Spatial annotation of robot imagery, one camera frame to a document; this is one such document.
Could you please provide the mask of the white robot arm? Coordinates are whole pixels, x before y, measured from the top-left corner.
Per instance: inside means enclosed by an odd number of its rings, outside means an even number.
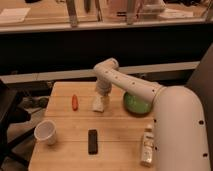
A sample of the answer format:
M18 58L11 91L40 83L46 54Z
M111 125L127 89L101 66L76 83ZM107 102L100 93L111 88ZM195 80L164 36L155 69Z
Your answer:
M152 105L156 171L212 171L207 123L196 93L123 74L114 58L96 64L94 73L99 94L115 85Z

